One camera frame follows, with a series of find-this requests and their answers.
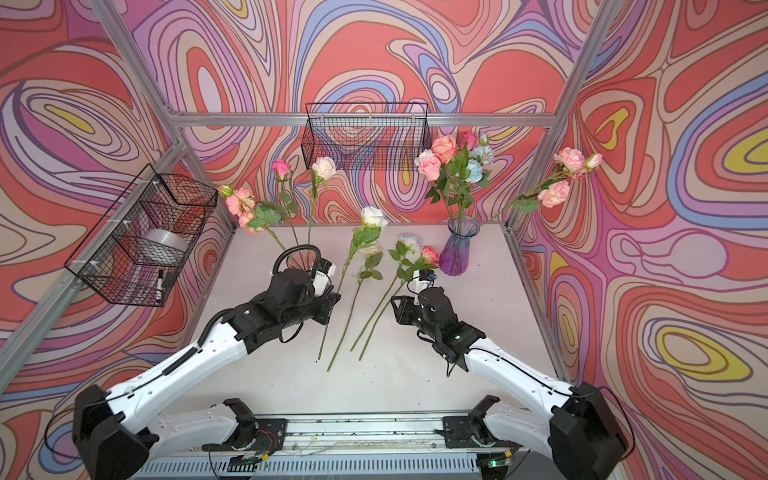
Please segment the pale cream rose stem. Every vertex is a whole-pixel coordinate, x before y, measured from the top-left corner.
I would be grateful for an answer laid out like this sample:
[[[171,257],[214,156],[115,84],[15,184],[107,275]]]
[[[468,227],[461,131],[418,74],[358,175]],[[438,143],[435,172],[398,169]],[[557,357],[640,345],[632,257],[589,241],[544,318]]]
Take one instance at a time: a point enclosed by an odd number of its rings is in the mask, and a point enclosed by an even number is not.
[[[378,242],[375,242],[369,246],[363,247],[358,250],[358,253],[362,255],[363,264],[360,267],[357,276],[355,289],[352,296],[351,304],[349,307],[348,315],[344,323],[339,342],[334,350],[334,353],[329,361],[326,371],[330,372],[341,352],[341,347],[344,345],[346,337],[348,336],[353,318],[355,316],[355,310],[357,308],[358,300],[364,283],[367,280],[382,280],[383,276],[378,270],[378,266],[383,258],[383,249]]]

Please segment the red rimmed glass vase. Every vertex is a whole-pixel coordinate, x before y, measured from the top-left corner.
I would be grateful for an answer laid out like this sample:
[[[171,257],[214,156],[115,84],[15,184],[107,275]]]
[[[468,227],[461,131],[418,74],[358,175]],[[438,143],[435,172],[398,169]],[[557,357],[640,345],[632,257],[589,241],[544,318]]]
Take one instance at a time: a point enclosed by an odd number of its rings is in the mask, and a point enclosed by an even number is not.
[[[286,266],[296,268],[305,272],[316,272],[320,270],[321,253],[320,250],[309,244],[291,247],[285,251]]]

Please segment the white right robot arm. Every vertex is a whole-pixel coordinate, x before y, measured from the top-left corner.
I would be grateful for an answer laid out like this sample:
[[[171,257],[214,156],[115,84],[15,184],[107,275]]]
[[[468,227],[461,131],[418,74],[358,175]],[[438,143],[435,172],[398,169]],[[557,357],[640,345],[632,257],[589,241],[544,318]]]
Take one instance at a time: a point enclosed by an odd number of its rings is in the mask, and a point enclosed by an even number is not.
[[[453,371],[482,377],[518,401],[487,395],[465,416],[446,417],[439,433],[449,448],[508,446],[550,458],[567,479],[607,479],[629,442],[599,388],[557,380],[518,360],[460,320],[441,287],[390,300],[400,325],[413,326]]]

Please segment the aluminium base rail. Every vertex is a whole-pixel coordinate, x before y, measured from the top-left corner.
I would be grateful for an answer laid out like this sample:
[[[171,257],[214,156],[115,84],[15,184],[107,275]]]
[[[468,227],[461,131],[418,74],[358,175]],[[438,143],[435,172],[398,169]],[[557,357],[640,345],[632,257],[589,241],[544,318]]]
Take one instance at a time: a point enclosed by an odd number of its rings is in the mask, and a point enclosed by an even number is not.
[[[558,413],[539,421],[497,403],[469,412],[263,417],[248,451],[188,447],[141,467],[137,479],[507,479],[529,454],[565,479],[608,479],[624,447]]]

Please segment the hot pink rose stem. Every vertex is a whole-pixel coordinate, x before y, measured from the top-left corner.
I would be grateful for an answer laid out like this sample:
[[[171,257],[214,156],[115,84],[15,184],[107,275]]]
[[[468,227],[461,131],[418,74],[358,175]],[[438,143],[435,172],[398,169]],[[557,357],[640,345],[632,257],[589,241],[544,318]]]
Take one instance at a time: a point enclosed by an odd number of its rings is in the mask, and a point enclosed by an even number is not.
[[[475,149],[478,145],[478,137],[470,132],[465,131],[460,136],[460,146],[468,151]]]

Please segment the purple blue glass vase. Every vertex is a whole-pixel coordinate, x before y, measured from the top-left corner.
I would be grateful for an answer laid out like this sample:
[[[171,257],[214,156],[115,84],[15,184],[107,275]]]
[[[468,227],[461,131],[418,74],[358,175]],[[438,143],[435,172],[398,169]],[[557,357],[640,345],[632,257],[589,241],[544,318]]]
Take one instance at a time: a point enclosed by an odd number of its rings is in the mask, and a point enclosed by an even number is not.
[[[480,223],[473,217],[455,217],[448,222],[449,238],[439,255],[439,269],[448,276],[464,274],[469,266],[472,239],[480,231]]]

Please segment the magenta rose stem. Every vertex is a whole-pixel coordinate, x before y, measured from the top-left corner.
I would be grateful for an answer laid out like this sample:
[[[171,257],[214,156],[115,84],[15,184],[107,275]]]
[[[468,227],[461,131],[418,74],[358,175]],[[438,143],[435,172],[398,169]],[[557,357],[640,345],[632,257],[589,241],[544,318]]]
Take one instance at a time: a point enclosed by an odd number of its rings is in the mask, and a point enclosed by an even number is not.
[[[291,164],[283,159],[275,160],[272,164],[272,171],[277,182],[278,203],[285,209],[285,221],[289,224],[295,243],[299,244],[298,234],[295,229],[294,219],[298,214],[298,206],[293,193],[293,169]]]

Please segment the pale pink rose bunch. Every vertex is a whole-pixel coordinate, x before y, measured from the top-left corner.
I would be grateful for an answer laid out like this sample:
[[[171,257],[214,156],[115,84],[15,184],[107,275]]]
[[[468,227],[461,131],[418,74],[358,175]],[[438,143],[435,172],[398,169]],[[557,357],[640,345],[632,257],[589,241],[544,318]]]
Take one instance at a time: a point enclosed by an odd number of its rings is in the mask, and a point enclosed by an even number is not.
[[[553,156],[553,160],[554,169],[546,179],[508,202],[487,223],[511,211],[527,214],[563,204],[570,196],[571,184],[597,170],[604,156],[601,153],[587,155],[576,148],[565,147]]]

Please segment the silver tape roll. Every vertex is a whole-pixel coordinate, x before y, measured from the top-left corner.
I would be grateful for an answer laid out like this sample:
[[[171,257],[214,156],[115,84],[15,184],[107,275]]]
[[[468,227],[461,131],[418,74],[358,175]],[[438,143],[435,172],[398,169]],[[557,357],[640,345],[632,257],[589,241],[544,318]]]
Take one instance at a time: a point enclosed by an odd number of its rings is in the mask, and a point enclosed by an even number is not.
[[[143,239],[178,251],[186,251],[189,246],[189,243],[178,234],[160,228],[148,230],[143,235]]]

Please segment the red pink rose stem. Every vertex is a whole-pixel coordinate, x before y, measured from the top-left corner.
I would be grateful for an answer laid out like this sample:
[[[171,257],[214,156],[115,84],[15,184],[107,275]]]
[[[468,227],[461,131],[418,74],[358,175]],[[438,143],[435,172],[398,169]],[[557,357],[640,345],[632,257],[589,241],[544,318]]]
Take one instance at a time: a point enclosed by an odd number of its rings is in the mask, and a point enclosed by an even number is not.
[[[422,247],[420,257],[418,258],[417,263],[412,267],[413,275],[419,270],[434,269],[437,266],[438,257],[438,253],[432,247]],[[404,286],[413,278],[413,275],[409,280],[405,281]]]

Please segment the salmon pink rose stem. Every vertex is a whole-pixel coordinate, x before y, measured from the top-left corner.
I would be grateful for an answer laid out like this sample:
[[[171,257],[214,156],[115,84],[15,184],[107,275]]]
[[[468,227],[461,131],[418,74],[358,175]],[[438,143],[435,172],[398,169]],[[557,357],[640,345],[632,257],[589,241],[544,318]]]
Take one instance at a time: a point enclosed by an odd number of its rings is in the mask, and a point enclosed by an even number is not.
[[[431,151],[440,161],[440,169],[433,187],[443,200],[448,212],[448,219],[462,216],[462,169],[465,164],[463,150],[459,148],[453,136],[444,135],[433,141]]]

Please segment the pink spray rose bunch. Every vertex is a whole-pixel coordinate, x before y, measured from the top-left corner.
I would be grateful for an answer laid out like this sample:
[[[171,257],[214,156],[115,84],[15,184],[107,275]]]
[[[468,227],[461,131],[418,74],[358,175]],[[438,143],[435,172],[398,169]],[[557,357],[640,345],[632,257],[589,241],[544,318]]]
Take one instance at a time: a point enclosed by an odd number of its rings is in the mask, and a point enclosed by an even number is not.
[[[257,200],[252,190],[247,187],[235,189],[229,185],[221,185],[217,191],[225,200],[229,213],[237,218],[241,229],[252,235],[267,233],[282,251],[286,250],[286,246],[273,231],[273,227],[285,217],[280,206]]]

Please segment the light pink rose stem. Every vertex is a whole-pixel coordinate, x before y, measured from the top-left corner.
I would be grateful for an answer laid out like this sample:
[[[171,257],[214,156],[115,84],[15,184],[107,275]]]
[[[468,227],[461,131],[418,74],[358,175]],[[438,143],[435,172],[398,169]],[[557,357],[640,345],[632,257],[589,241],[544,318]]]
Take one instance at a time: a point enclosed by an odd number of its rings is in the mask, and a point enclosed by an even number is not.
[[[444,164],[431,150],[422,151],[414,160],[414,164],[419,175],[430,185],[425,194],[425,199],[430,204],[441,203],[446,210],[446,222],[449,223],[454,218],[455,213],[450,204],[448,177]]]

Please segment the light blue flower stem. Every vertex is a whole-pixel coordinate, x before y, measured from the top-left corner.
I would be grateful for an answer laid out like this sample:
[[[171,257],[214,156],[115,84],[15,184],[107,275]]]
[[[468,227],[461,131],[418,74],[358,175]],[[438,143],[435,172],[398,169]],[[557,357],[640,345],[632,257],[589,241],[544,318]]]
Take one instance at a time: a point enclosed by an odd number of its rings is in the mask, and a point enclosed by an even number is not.
[[[495,161],[495,153],[488,137],[486,135],[477,137],[478,145],[475,149],[468,151],[463,148],[467,154],[466,166],[460,174],[459,184],[459,205],[463,210],[467,210],[474,203],[473,189],[479,190],[490,186],[489,167]]]

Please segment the cream peach rose stem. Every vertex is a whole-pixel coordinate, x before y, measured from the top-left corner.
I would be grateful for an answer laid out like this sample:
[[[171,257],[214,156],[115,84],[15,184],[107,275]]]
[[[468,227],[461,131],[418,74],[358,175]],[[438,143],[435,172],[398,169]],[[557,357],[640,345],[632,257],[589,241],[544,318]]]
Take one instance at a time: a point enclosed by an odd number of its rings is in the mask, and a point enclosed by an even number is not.
[[[319,157],[316,159],[311,167],[311,190],[310,190],[310,208],[308,213],[307,225],[307,241],[312,240],[312,229],[314,225],[314,215],[317,209],[317,204],[320,196],[321,188],[336,174],[337,167],[335,161],[328,156]]]

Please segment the white rose stem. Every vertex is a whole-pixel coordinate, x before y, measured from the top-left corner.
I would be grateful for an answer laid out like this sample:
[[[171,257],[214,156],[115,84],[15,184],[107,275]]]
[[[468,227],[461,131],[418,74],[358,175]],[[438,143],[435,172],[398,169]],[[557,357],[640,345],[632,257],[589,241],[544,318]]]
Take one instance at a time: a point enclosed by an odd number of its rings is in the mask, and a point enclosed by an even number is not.
[[[389,222],[385,217],[385,214],[379,208],[373,207],[373,206],[366,206],[361,210],[361,225],[353,229],[347,257],[344,261],[341,278],[338,284],[339,292],[341,292],[343,286],[345,285],[345,281],[347,279],[354,280],[352,285],[354,286],[354,289],[355,289],[356,276],[360,267],[363,264],[362,255],[358,253],[358,250],[363,247],[369,246],[375,242],[379,243],[381,234],[383,230],[388,226],[388,224]]]

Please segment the black marker pen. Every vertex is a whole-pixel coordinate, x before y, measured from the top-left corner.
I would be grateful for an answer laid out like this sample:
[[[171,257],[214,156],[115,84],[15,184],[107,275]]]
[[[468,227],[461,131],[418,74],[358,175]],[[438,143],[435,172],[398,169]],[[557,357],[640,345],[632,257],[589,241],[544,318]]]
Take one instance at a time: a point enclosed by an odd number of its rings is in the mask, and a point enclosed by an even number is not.
[[[155,285],[155,304],[156,305],[162,305],[163,304],[163,280],[164,280],[164,270],[159,269],[157,272],[157,279],[156,279],[156,285]]]

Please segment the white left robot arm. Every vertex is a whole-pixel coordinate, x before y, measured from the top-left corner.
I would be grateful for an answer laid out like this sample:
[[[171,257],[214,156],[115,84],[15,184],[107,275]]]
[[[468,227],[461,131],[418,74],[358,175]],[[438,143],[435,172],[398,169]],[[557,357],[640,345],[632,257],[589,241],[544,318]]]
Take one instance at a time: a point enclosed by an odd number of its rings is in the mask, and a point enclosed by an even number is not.
[[[72,441],[89,476],[128,479],[152,460],[204,445],[249,449],[260,427],[238,398],[195,412],[165,411],[223,367],[282,340],[284,329],[307,320],[327,325],[341,298],[335,269],[316,246],[291,247],[276,259],[266,291],[215,314],[196,341],[129,380],[79,393]]]

